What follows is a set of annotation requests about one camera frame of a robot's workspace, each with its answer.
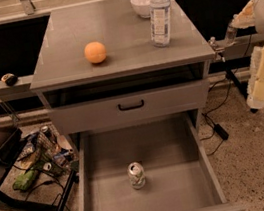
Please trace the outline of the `green white 7up can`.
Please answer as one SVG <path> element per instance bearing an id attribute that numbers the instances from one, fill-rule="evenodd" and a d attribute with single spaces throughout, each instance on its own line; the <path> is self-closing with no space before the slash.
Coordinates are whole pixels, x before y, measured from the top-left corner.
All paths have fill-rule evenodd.
<path id="1" fill-rule="evenodd" d="M 131 186 L 134 189 L 139 189 L 144 186 L 145 178 L 143 166 L 138 162 L 131 162 L 127 168 L 128 178 L 130 179 Z"/>

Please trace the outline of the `open grey bottom drawer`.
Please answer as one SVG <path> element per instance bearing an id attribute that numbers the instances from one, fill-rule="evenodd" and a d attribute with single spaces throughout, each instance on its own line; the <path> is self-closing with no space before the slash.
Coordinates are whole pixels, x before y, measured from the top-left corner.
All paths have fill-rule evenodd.
<path id="1" fill-rule="evenodd" d="M 79 211 L 245 211 L 229 203 L 186 113 L 79 140 Z M 134 189 L 131 162 L 145 184 Z"/>

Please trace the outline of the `grey drawer cabinet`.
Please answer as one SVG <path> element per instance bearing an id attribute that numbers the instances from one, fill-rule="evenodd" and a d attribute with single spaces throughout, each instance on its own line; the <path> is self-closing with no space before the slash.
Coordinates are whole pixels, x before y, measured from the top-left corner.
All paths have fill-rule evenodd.
<path id="1" fill-rule="evenodd" d="M 130 0 L 105 0 L 54 10 L 31 88 L 58 131 L 71 134 L 200 109 L 206 104 L 213 50 L 177 4 L 171 40 L 151 43 L 150 21 Z M 101 42 L 106 59 L 88 62 L 86 44 Z M 127 112 L 117 106 L 137 104 Z"/>

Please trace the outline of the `small water bottle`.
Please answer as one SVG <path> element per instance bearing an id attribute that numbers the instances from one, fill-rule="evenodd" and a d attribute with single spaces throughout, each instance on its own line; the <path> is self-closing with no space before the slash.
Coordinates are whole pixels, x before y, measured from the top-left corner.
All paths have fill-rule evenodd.
<path id="1" fill-rule="evenodd" d="M 224 43 L 227 47 L 231 47 L 231 45 L 235 44 L 235 38 L 238 30 L 233 25 L 233 21 L 230 20 L 228 23 L 228 27 L 226 29 Z"/>

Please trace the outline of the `black metal stand leg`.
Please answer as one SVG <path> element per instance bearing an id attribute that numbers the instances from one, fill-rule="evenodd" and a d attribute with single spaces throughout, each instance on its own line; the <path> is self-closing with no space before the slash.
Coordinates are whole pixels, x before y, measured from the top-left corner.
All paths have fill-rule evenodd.
<path id="1" fill-rule="evenodd" d="M 235 73 L 231 70 L 230 65 L 227 63 L 226 60 L 223 61 L 224 71 L 226 72 L 225 77 L 229 79 L 231 82 L 234 83 L 236 88 L 238 88 L 238 91 L 242 94 L 243 98 L 247 99 L 248 92 L 246 84 L 240 82 L 235 76 Z"/>

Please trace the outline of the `large clear water bottle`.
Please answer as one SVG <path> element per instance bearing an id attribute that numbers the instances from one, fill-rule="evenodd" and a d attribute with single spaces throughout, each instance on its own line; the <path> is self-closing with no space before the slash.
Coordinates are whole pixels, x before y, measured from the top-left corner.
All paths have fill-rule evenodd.
<path id="1" fill-rule="evenodd" d="M 150 32 L 154 46 L 162 48 L 170 44 L 170 5 L 170 0 L 150 0 Z"/>

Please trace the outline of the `white bowl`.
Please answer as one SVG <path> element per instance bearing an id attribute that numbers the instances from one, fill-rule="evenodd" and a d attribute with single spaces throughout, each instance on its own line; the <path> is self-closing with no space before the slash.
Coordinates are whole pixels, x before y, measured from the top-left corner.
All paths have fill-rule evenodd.
<path id="1" fill-rule="evenodd" d="M 135 13 L 141 18 L 150 17 L 150 1 L 151 0 L 130 0 Z"/>

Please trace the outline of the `orange fruit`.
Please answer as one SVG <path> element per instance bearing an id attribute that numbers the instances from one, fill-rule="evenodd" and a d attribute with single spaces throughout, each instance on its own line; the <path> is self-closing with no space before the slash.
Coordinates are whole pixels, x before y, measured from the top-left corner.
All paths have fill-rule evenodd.
<path id="1" fill-rule="evenodd" d="M 106 47 L 101 42 L 88 43 L 84 49 L 85 58 L 92 64 L 100 64 L 106 59 Z"/>

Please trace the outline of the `basket of snacks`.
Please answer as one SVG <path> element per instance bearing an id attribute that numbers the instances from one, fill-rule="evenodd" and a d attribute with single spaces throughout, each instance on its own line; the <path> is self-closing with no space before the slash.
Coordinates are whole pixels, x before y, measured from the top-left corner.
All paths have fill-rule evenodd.
<path id="1" fill-rule="evenodd" d="M 67 139 L 59 135 L 53 125 L 42 125 L 26 137 L 26 145 L 18 157 L 17 166 L 28 171 L 38 171 L 51 177 L 69 171 L 78 172 L 79 162 Z"/>

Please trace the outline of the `black tape measure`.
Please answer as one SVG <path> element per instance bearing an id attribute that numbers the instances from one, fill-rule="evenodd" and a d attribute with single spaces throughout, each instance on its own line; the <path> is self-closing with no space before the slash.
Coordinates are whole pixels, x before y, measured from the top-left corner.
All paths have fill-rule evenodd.
<path id="1" fill-rule="evenodd" d="M 3 77 L 0 80 L 9 87 L 9 86 L 14 86 L 16 82 L 19 80 L 19 78 L 12 73 L 8 73 L 3 75 Z"/>

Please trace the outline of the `green chip bag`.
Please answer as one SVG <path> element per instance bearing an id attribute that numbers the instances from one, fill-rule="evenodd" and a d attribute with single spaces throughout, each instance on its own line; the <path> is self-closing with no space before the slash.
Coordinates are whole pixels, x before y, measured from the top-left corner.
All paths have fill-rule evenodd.
<path id="1" fill-rule="evenodd" d="M 38 174 L 36 170 L 28 170 L 16 177 L 12 188 L 17 191 L 27 191 L 36 180 Z"/>

